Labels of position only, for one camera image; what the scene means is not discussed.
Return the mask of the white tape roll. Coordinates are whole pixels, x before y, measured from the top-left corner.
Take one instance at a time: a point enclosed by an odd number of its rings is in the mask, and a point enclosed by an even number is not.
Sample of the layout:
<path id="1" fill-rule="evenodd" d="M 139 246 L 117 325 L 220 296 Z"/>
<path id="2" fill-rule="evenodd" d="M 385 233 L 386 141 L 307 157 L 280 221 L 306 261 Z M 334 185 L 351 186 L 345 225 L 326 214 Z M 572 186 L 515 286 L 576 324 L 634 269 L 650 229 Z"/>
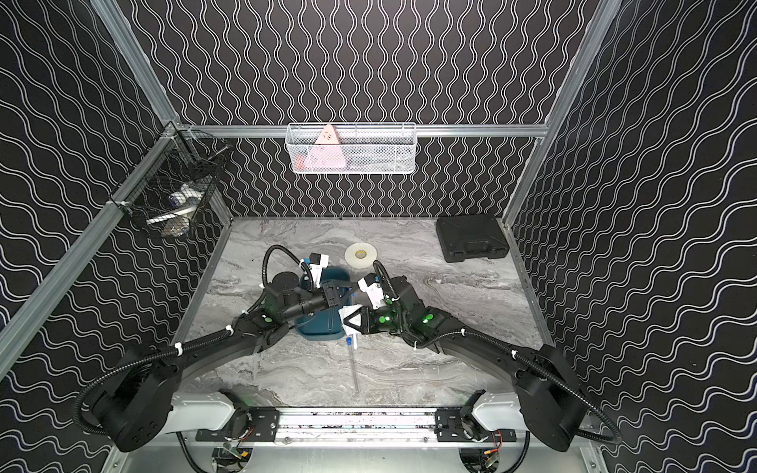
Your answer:
<path id="1" fill-rule="evenodd" d="M 345 250 L 344 260 L 354 269 L 371 268 L 378 259 L 378 250 L 368 242 L 355 242 Z"/>

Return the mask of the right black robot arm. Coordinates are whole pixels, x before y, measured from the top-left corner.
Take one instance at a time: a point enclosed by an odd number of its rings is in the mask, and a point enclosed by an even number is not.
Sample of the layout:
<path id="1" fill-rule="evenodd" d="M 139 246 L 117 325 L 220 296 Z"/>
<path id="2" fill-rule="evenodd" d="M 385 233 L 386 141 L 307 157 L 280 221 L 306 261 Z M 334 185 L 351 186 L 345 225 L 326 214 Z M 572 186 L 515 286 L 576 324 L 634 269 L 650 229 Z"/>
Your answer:
<path id="1" fill-rule="evenodd" d="M 539 349 L 506 342 L 429 307 L 404 277 L 382 283 L 369 275 L 353 283 L 343 321 L 363 335 L 388 333 L 414 350 L 455 357 L 512 386 L 516 430 L 526 430 L 554 451 L 580 437 L 621 445 L 618 425 L 591 400 L 568 362 L 550 345 Z"/>

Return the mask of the white wipe cloth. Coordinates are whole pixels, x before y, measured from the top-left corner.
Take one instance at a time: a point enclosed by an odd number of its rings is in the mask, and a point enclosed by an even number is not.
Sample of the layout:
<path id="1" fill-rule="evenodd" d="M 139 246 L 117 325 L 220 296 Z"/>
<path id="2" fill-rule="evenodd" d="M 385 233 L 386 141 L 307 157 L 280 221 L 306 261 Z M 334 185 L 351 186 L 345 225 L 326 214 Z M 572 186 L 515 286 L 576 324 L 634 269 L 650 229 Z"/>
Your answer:
<path id="1" fill-rule="evenodd" d="M 360 305 L 343 305 L 343 307 L 337 311 L 343 331 L 345 332 L 346 337 L 352 341 L 355 341 L 354 336 L 358 335 L 359 331 L 348 326 L 347 318 L 352 317 L 352 315 L 360 315 L 360 309 L 362 309 Z"/>

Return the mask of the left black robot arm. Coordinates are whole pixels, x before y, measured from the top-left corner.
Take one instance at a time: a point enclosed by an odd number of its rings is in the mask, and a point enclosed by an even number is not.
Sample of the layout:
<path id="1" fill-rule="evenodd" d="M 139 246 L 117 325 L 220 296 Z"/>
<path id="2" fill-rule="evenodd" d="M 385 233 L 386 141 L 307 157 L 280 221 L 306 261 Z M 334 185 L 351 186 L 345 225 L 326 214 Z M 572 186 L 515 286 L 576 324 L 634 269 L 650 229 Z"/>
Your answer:
<path id="1" fill-rule="evenodd" d="M 83 432 L 109 438 L 120 451 L 135 451 L 160 435 L 185 380 L 278 343 L 296 319 L 343 307 L 358 289 L 330 280 L 304 289 L 293 272 L 277 274 L 255 303 L 231 324 L 187 343 L 137 350 L 81 389 L 72 420 Z"/>

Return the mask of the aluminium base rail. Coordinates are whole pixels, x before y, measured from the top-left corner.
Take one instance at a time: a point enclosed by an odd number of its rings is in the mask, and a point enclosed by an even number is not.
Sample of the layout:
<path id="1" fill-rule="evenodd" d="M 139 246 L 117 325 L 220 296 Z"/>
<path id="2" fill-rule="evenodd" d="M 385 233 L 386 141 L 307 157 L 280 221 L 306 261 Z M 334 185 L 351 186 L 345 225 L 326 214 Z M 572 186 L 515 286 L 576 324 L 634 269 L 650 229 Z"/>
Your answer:
<path id="1" fill-rule="evenodd" d="M 530 429 L 514 400 L 497 403 L 495 415 L 472 407 L 252 407 L 227 417 L 222 411 L 177 407 L 158 438 L 182 433 L 191 441 L 270 447 L 489 447 L 514 443 Z"/>

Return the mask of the teal plastic tray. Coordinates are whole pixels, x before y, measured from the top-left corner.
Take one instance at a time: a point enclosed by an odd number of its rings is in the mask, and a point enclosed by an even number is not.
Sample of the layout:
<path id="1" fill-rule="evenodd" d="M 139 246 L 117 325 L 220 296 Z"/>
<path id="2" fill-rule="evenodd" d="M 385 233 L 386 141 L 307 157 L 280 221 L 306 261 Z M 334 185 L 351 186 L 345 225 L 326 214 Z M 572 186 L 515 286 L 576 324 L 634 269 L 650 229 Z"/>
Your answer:
<path id="1" fill-rule="evenodd" d="M 333 280 L 349 281 L 350 273 L 342 267 L 329 266 L 321 271 L 321 283 Z M 294 329 L 305 339 L 313 342 L 338 340 L 345 336 L 339 311 L 341 307 L 330 307 L 313 315 L 300 317 Z"/>

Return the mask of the black plastic case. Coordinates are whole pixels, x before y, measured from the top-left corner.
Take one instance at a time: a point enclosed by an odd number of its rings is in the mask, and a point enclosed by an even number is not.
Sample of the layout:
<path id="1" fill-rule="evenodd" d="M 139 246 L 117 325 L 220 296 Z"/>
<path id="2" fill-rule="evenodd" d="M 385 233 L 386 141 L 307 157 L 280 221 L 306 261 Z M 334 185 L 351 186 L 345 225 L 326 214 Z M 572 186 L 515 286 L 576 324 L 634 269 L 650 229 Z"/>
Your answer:
<path id="1" fill-rule="evenodd" d="M 491 215 L 441 217 L 436 222 L 436 232 L 447 263 L 472 258 L 500 259 L 510 252 L 498 220 Z"/>

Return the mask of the pink triangular card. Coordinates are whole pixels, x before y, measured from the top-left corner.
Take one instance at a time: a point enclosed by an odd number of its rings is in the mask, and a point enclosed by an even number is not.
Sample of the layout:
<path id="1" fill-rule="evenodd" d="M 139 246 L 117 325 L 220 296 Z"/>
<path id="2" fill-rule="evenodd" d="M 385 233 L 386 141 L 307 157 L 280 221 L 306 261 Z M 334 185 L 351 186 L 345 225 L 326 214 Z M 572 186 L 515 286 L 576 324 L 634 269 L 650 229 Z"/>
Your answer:
<path id="1" fill-rule="evenodd" d="M 342 145 L 333 124 L 323 126 L 304 159 L 306 171 L 339 171 L 347 167 Z"/>

